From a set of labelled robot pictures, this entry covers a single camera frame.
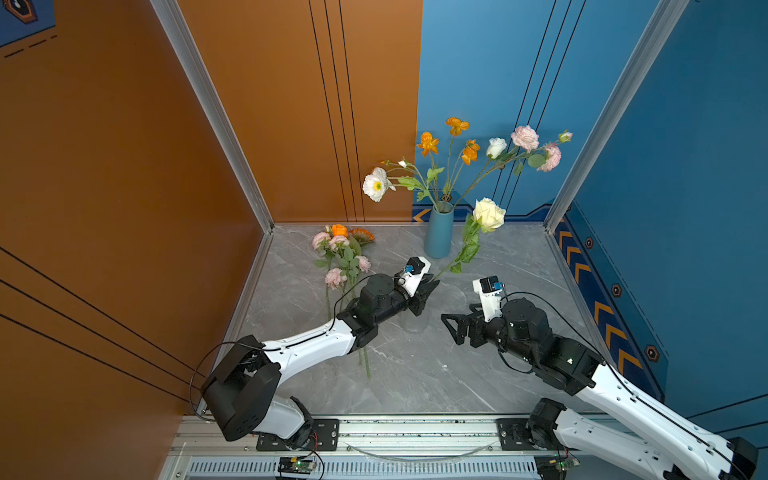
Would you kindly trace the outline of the aluminium corner post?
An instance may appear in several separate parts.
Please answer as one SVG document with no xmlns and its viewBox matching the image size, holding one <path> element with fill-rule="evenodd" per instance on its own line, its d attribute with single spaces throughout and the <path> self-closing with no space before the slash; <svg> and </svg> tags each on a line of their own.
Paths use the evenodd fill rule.
<svg viewBox="0 0 768 480">
<path fill-rule="evenodd" d="M 553 234 L 689 4 L 659 1 L 543 222 Z"/>
<path fill-rule="evenodd" d="M 274 220 L 179 3 L 172 0 L 151 0 L 150 4 L 253 214 L 262 230 L 271 234 L 274 230 Z"/>
</svg>

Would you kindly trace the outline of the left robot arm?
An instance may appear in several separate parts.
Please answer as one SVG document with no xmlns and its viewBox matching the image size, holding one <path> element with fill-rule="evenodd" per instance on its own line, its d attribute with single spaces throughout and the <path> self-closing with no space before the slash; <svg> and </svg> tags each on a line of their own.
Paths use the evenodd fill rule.
<svg viewBox="0 0 768 480">
<path fill-rule="evenodd" d="M 326 324 L 265 343 L 248 335 L 236 341 L 200 388 L 225 440 L 272 435 L 291 448 L 314 442 L 315 421 L 293 397 L 277 395 L 288 379 L 373 340 L 384 321 L 409 310 L 420 315 L 439 281 L 429 273 L 375 274 L 360 295 Z"/>
</svg>

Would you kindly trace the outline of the cream flower stem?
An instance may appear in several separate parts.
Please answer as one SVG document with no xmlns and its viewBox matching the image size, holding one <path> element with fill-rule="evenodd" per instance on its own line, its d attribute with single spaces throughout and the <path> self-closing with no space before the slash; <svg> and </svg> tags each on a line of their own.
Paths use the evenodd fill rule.
<svg viewBox="0 0 768 480">
<path fill-rule="evenodd" d="M 498 206 L 492 199 L 483 198 L 475 202 L 475 208 L 466 218 L 462 229 L 462 247 L 456 257 L 435 278 L 444 273 L 460 274 L 463 266 L 473 261 L 480 250 L 480 236 L 498 230 L 505 223 L 506 210 Z"/>
</svg>

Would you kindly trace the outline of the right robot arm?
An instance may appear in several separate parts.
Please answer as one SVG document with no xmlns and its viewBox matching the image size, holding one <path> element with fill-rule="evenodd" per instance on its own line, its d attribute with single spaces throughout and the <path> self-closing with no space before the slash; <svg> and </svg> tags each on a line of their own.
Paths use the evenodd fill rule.
<svg viewBox="0 0 768 480">
<path fill-rule="evenodd" d="M 588 403 L 623 425 L 599 425 L 564 404 L 542 399 L 527 421 L 532 444 L 579 450 L 643 479 L 751 479 L 758 449 L 742 437 L 710 432 L 648 395 L 597 352 L 555 334 L 546 313 L 526 298 L 474 304 L 441 317 L 456 344 L 492 345 L 527 362 L 545 384 Z"/>
</svg>

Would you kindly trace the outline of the orange gerbera flower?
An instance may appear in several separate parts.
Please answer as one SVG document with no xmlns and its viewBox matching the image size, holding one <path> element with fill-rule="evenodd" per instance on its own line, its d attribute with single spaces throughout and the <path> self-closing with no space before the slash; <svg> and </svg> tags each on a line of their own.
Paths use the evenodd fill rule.
<svg viewBox="0 0 768 480">
<path fill-rule="evenodd" d="M 342 224 L 334 224 L 327 228 L 332 237 L 343 236 L 356 240 L 361 246 L 375 242 L 375 236 L 365 228 L 348 228 Z"/>
</svg>

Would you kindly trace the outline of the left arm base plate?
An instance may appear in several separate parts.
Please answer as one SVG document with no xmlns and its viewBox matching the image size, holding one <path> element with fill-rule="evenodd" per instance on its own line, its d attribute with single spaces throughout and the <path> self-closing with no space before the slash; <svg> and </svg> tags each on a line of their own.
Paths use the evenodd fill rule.
<svg viewBox="0 0 768 480">
<path fill-rule="evenodd" d="M 314 419 L 310 427 L 302 427 L 288 440 L 273 434 L 260 434 L 256 449 L 260 452 L 332 452 L 338 448 L 339 430 L 340 421 L 337 418 Z"/>
</svg>

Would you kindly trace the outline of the teal cylindrical vase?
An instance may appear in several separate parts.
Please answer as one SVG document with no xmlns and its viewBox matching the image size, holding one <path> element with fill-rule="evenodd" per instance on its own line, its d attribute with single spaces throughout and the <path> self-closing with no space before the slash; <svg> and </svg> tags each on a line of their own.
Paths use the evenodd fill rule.
<svg viewBox="0 0 768 480">
<path fill-rule="evenodd" d="M 454 207 L 441 201 L 433 206 L 429 214 L 424 251 L 427 256 L 440 259 L 447 257 L 452 242 Z"/>
</svg>

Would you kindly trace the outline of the aluminium front rail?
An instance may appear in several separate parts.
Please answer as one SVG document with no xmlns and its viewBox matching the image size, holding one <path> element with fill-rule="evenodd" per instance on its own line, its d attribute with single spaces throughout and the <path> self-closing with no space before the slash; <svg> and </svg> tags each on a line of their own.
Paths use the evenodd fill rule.
<svg viewBox="0 0 768 480">
<path fill-rule="evenodd" d="M 583 415 L 615 430 L 604 414 Z M 320 473 L 308 479 L 540 479 L 535 457 L 573 457 L 567 479 L 643 479 L 579 450 L 503 451 L 495 421 L 524 414 L 331 415 L 340 421 L 332 452 L 260 452 L 258 436 L 226 441 L 218 427 L 183 420 L 162 467 L 162 479 L 277 479 L 280 457 L 311 457 Z"/>
</svg>

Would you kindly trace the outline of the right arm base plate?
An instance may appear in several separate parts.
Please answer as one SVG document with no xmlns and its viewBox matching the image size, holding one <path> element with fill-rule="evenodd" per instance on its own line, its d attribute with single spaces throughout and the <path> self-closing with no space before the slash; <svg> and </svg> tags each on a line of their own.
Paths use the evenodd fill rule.
<svg viewBox="0 0 768 480">
<path fill-rule="evenodd" d="M 503 451 L 565 450 L 565 445 L 555 436 L 554 421 L 499 418 L 495 425 Z"/>
</svg>

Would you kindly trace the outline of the left aluminium corner post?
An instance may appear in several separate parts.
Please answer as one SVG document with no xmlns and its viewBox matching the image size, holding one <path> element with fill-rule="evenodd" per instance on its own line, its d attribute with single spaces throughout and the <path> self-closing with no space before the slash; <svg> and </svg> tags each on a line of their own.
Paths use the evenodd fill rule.
<svg viewBox="0 0 768 480">
<path fill-rule="evenodd" d="M 172 0 L 151 0 L 150 4 L 253 214 L 262 230 L 271 234 L 274 230 L 274 220 L 179 3 Z"/>
</svg>

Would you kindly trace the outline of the pink rose flower stem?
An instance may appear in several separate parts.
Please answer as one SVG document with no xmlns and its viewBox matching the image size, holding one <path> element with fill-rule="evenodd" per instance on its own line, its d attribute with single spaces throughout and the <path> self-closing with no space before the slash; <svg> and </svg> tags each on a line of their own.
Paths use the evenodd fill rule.
<svg viewBox="0 0 768 480">
<path fill-rule="evenodd" d="M 533 127 L 530 125 L 517 126 L 511 132 L 509 139 L 505 139 L 511 156 L 509 163 L 502 170 L 510 169 L 515 176 L 519 176 L 526 167 L 539 172 L 550 172 L 560 164 L 562 159 L 561 146 L 571 142 L 573 137 L 572 132 L 565 130 L 559 133 L 554 141 L 542 143 L 539 134 Z M 459 201 L 469 198 L 469 195 L 464 197 L 463 194 Z"/>
</svg>

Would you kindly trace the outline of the right circuit board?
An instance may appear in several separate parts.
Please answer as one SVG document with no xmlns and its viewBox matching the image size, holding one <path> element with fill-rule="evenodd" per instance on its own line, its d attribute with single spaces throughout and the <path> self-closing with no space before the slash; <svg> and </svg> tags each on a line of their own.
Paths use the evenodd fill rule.
<svg viewBox="0 0 768 480">
<path fill-rule="evenodd" d="M 566 480 L 569 471 L 581 466 L 573 457 L 535 457 L 534 460 L 541 480 Z"/>
</svg>

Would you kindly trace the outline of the left green circuit board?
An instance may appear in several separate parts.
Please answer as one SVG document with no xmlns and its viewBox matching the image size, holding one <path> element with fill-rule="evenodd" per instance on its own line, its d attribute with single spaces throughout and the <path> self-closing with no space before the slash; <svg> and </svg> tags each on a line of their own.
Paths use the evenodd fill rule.
<svg viewBox="0 0 768 480">
<path fill-rule="evenodd" d="M 316 473 L 319 462 L 311 457 L 280 457 L 276 468 L 277 479 L 308 479 Z"/>
</svg>

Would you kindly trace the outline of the pink carnation flower bunch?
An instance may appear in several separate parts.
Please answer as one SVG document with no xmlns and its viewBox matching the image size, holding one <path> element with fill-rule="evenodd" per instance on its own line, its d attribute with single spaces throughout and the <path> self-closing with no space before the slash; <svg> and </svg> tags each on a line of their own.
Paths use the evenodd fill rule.
<svg viewBox="0 0 768 480">
<path fill-rule="evenodd" d="M 370 271 L 371 262 L 362 253 L 362 246 L 356 240 L 343 236 L 332 237 L 328 227 L 314 236 L 311 246 L 318 255 L 315 266 L 324 271 L 326 311 L 333 317 L 335 310 L 331 292 L 341 293 L 337 307 L 343 304 L 345 298 L 350 302 L 360 275 Z"/>
</svg>

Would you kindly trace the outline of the clear glass cylinder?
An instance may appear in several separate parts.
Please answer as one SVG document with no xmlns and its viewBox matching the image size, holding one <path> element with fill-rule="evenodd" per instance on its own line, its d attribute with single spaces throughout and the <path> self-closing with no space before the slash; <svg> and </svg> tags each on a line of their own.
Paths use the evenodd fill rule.
<svg viewBox="0 0 768 480">
<path fill-rule="evenodd" d="M 400 327 L 409 334 L 424 333 L 429 324 L 428 314 L 425 313 L 427 300 L 416 296 L 409 300 L 405 312 L 399 318 Z"/>
</svg>

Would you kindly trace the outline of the right aluminium corner post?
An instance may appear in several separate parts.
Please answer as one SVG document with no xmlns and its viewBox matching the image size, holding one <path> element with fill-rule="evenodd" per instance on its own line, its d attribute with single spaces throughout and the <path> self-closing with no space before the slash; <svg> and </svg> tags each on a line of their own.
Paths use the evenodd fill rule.
<svg viewBox="0 0 768 480">
<path fill-rule="evenodd" d="M 659 1 L 543 222 L 553 234 L 689 4 Z"/>
</svg>

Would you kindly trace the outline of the orange poppy flower stem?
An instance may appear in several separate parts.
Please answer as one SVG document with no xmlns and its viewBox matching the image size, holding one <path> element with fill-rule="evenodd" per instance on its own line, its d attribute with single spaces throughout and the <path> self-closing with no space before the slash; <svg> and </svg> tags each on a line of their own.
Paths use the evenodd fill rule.
<svg viewBox="0 0 768 480">
<path fill-rule="evenodd" d="M 423 170 L 430 166 L 444 168 L 438 177 L 439 200 L 433 205 L 441 201 L 449 201 L 448 197 L 452 193 L 463 167 L 471 165 L 479 158 L 480 146 L 476 140 L 467 139 L 465 144 L 460 143 L 462 135 L 470 128 L 468 121 L 449 117 L 445 121 L 445 125 L 449 135 L 446 146 L 441 148 L 441 140 L 436 134 L 423 131 L 417 138 L 415 149 L 424 157 L 427 164 L 419 167 L 413 161 L 409 161 Z"/>
</svg>

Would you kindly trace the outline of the white rose flower stem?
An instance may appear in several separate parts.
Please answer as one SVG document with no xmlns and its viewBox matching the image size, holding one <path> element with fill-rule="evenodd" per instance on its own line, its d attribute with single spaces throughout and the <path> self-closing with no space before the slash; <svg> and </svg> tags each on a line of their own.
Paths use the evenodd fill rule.
<svg viewBox="0 0 768 480">
<path fill-rule="evenodd" d="M 480 159 L 484 161 L 484 164 L 465 190 L 463 196 L 467 197 L 487 176 L 504 169 L 509 163 L 510 156 L 511 154 L 508 152 L 508 144 L 504 138 L 491 138 L 486 152 L 480 156 Z"/>
</svg>

